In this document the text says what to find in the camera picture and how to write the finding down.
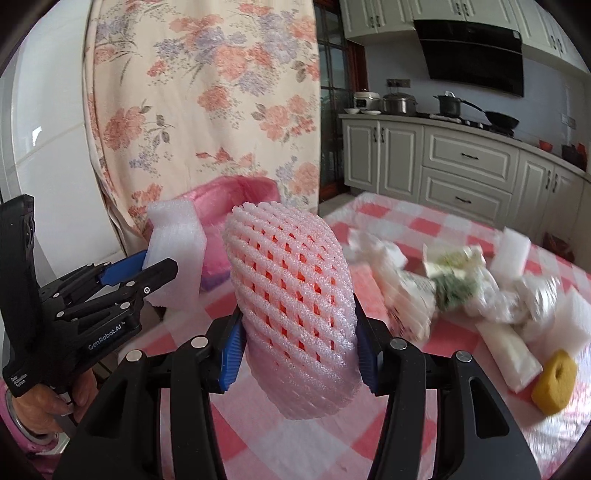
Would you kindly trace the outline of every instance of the kitchen counter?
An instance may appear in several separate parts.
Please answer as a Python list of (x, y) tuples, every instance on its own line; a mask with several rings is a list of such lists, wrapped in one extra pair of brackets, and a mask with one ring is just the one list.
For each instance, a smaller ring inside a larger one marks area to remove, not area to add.
[(546, 160), (550, 160), (551, 162), (557, 164), (558, 166), (565, 168), (568, 171), (571, 171), (575, 175), (585, 179), (587, 182), (591, 183), (591, 174), (581, 170), (578, 167), (575, 167), (573, 164), (570, 164), (566, 160), (563, 160), (560, 157), (552, 153), (545, 152), (544, 150), (535, 147), (533, 145), (529, 145), (525, 142), (520, 140), (516, 140), (511, 137), (506, 137), (504, 135), (499, 135), (493, 132), (487, 132), (486, 130), (481, 130), (479, 128), (468, 127), (466, 125), (458, 125), (453, 122), (446, 122), (442, 120), (433, 120), (430, 118), (420, 118), (416, 116), (401, 116), (401, 115), (365, 115), (364, 113), (356, 113), (354, 115), (349, 115), (347, 113), (343, 113), (339, 115), (340, 119), (343, 120), (381, 120), (386, 122), (400, 122), (406, 124), (417, 124), (417, 125), (429, 125), (431, 127), (439, 127), (439, 128), (448, 128), (449, 130), (457, 130), (460, 132), (465, 132), (472, 135), (480, 135), (481, 137), (489, 138), (490, 140), (495, 140), (497, 142), (502, 142), (507, 145), (511, 145), (516, 148), (520, 148), (522, 150), (526, 150), (534, 155), (539, 157), (545, 158)]

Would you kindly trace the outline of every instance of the person's hand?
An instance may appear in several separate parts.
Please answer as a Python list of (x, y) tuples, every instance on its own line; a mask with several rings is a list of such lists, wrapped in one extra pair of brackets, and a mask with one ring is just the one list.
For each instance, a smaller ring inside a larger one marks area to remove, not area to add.
[(92, 370), (87, 370), (74, 382), (72, 397), (74, 408), (68, 406), (51, 388), (35, 385), (27, 393), (12, 399), (12, 406), (21, 423), (37, 434), (62, 432), (53, 415), (74, 413), (74, 419), (81, 421), (86, 410), (95, 399), (98, 390)]

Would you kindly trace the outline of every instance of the wok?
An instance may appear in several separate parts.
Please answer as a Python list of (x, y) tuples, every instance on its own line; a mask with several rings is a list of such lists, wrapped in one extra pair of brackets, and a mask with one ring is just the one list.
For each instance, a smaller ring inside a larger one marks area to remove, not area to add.
[(484, 113), (488, 121), (495, 127), (513, 130), (515, 127), (517, 127), (517, 125), (519, 125), (519, 120), (513, 118), (512, 116), (499, 112), (485, 112), (482, 108), (474, 105), (474, 103), (468, 102), (467, 100), (462, 100), (462, 103), (465, 103), (467, 106), (471, 106), (472, 108)]

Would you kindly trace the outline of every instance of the bowl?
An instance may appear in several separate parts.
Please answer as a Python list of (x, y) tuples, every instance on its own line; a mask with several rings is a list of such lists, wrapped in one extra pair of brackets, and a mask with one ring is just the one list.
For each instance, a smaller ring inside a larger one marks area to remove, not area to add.
[(544, 150), (545, 152), (552, 153), (552, 149), (554, 148), (554, 145), (552, 145), (551, 143), (545, 142), (544, 140), (540, 140), (540, 148), (542, 150)]

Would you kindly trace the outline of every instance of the white cabinet door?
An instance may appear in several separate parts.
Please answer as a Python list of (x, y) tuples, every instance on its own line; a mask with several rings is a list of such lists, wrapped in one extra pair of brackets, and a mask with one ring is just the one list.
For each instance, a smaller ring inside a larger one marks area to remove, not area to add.
[(550, 14), (547, 15), (551, 18), (552, 21), (552, 28), (554, 30), (556, 43), (558, 44), (558, 50), (560, 51), (560, 57), (563, 60), (569, 62), (571, 65), (577, 67), (579, 70), (589, 72), (589, 69), (587, 68), (587, 65), (583, 60), (583, 57), (581, 57), (580, 53), (577, 50), (577, 47), (574, 46), (569, 36), (566, 34), (564, 30), (562, 30), (562, 27), (552, 16), (550, 16)]
[(513, 9), (507, 0), (462, 0), (462, 10), (469, 22), (518, 29)]
[(340, 0), (345, 38), (377, 33), (373, 0)]
[(374, 8), (375, 25), (380, 33), (414, 30), (406, 0), (374, 0)]
[(466, 19), (460, 0), (409, 0), (409, 2), (415, 20)]
[(540, 241), (540, 225), (550, 195), (554, 164), (529, 152), (519, 153), (517, 181), (509, 207), (507, 226)]
[(425, 130), (421, 125), (380, 122), (380, 195), (418, 203)]
[(343, 121), (345, 185), (378, 192), (378, 128), (378, 121)]
[(578, 175), (565, 168), (555, 167), (549, 187), (551, 193), (542, 221), (542, 236), (548, 232), (567, 242), (570, 240), (577, 221), (584, 183)]
[(575, 263), (587, 273), (591, 273), (591, 183), (586, 183), (579, 207), (577, 222), (571, 236)]
[(552, 28), (544, 19), (545, 12), (535, 0), (510, 0), (524, 45), (560, 56)]

